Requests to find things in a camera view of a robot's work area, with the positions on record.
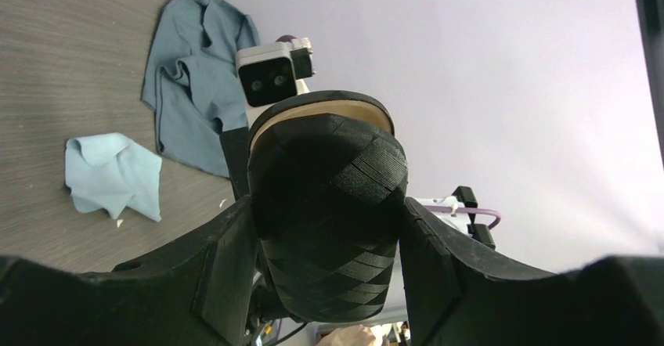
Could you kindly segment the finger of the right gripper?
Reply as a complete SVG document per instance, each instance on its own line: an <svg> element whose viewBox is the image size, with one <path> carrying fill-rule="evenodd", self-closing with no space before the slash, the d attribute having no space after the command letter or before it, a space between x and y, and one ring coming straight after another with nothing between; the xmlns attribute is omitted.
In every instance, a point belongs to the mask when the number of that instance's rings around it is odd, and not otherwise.
<svg viewBox="0 0 664 346"><path fill-rule="evenodd" d="M219 136L235 200L249 193L247 178L249 131L248 127L236 128L224 131Z"/></svg>

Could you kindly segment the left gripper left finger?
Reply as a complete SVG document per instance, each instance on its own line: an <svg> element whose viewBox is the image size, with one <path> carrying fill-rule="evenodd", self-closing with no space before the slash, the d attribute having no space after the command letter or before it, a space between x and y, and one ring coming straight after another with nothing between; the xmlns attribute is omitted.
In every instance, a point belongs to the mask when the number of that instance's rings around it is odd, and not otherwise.
<svg viewBox="0 0 664 346"><path fill-rule="evenodd" d="M110 272L1 259L4 345L241 345L257 257L251 200Z"/></svg>

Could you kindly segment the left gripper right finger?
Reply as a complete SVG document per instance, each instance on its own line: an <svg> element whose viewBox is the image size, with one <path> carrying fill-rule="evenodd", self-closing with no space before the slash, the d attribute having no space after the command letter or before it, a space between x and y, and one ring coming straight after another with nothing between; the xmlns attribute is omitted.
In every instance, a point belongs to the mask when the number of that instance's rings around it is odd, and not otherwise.
<svg viewBox="0 0 664 346"><path fill-rule="evenodd" d="M413 199L399 241L415 345L660 345L663 260L609 256L550 273L455 230Z"/></svg>

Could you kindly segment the black glasses case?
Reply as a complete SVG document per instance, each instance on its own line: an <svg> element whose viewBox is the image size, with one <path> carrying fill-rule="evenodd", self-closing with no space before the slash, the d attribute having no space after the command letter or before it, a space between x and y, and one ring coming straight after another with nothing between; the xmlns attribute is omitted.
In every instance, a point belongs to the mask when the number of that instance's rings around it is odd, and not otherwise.
<svg viewBox="0 0 664 346"><path fill-rule="evenodd" d="M368 319L384 307L408 164L387 109L358 92L308 92L251 126L251 212L272 285L293 316Z"/></svg>

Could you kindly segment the light blue cleaning cloth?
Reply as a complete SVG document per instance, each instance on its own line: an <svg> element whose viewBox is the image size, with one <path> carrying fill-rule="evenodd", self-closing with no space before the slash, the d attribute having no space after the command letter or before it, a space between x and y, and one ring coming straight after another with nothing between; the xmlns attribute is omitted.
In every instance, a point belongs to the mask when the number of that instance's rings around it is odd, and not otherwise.
<svg viewBox="0 0 664 346"><path fill-rule="evenodd" d="M81 213L105 210L113 219L129 207L159 222L162 159L118 132L68 139L65 184Z"/></svg>

